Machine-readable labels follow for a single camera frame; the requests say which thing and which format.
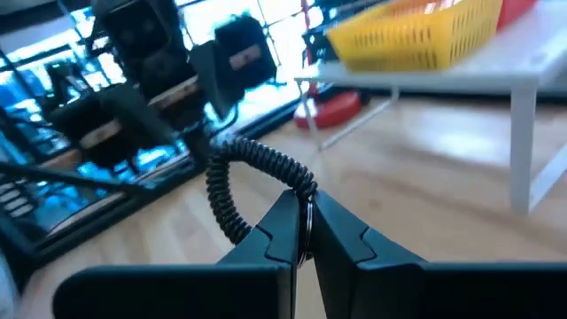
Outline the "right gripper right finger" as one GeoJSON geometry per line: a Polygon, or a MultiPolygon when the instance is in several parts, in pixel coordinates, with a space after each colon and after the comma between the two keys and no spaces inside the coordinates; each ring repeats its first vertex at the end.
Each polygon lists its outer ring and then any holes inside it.
{"type": "Polygon", "coordinates": [[[329,318],[566,319],[565,263],[427,261],[325,192],[311,250],[329,318]]]}

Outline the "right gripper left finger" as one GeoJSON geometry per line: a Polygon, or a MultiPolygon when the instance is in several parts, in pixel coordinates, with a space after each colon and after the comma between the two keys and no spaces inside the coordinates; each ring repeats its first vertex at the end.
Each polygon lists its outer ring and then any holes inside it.
{"type": "Polygon", "coordinates": [[[215,264],[100,266],[57,288],[57,318],[292,318],[299,201],[284,191],[215,264]]]}

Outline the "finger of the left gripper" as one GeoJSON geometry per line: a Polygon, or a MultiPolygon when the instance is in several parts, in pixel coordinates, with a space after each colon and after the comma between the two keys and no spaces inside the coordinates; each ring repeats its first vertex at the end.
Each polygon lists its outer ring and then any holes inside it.
{"type": "Polygon", "coordinates": [[[174,143],[173,130],[148,106],[133,86],[122,83],[100,90],[101,108],[116,118],[128,138],[141,149],[174,143]]]}
{"type": "Polygon", "coordinates": [[[190,64],[217,116],[225,119],[235,103],[230,96],[233,69],[229,57],[216,41],[210,40],[191,49],[190,64]]]}

